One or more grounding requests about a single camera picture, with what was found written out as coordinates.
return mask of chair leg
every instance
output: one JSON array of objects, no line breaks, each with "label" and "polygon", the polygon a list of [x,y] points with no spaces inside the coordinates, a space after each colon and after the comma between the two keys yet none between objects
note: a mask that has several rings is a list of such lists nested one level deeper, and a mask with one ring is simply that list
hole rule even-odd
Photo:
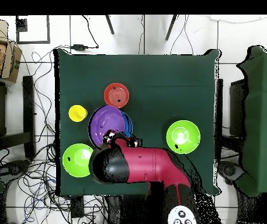
[{"label": "chair leg", "polygon": [[173,18],[172,18],[172,20],[171,20],[171,24],[169,25],[168,33],[167,33],[167,36],[166,36],[165,40],[168,40],[169,35],[170,35],[171,32],[172,32],[173,25],[174,25],[174,23],[175,23],[175,21],[176,21],[176,17],[177,17],[177,15],[173,15]]},{"label": "chair leg", "polygon": [[109,15],[105,15],[105,17],[106,17],[106,20],[108,21],[108,26],[109,26],[110,32],[112,34],[114,34],[115,32],[113,31],[112,22],[110,21]]}]

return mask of green bowl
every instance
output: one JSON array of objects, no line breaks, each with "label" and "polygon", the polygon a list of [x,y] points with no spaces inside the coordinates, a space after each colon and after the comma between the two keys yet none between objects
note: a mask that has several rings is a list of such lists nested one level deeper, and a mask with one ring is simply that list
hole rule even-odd
[{"label": "green bowl", "polygon": [[68,174],[81,178],[89,175],[89,158],[93,149],[83,143],[76,143],[67,148],[63,155],[63,166]]},{"label": "green bowl", "polygon": [[200,144],[200,131],[193,122],[179,120],[168,128],[167,143],[177,154],[191,153]]}]

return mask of red bowl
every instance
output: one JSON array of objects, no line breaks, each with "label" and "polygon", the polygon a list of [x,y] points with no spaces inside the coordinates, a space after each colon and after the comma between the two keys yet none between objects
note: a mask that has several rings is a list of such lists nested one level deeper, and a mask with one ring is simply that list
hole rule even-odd
[{"label": "red bowl", "polygon": [[121,108],[127,104],[129,100],[129,91],[125,85],[114,82],[104,90],[104,101],[107,105]]}]

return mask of yellow cup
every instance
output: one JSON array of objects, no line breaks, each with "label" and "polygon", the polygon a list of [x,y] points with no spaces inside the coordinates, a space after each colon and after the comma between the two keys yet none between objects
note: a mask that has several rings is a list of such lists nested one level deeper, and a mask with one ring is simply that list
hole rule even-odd
[{"label": "yellow cup", "polygon": [[69,118],[74,122],[80,122],[84,120],[87,115],[88,111],[80,105],[74,105],[69,109]]}]

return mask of white controller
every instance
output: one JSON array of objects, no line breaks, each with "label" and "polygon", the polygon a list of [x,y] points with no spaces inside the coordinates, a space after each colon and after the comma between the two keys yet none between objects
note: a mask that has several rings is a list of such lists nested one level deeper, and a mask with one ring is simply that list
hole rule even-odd
[{"label": "white controller", "polygon": [[179,205],[168,214],[168,224],[196,224],[196,219],[189,208]]}]

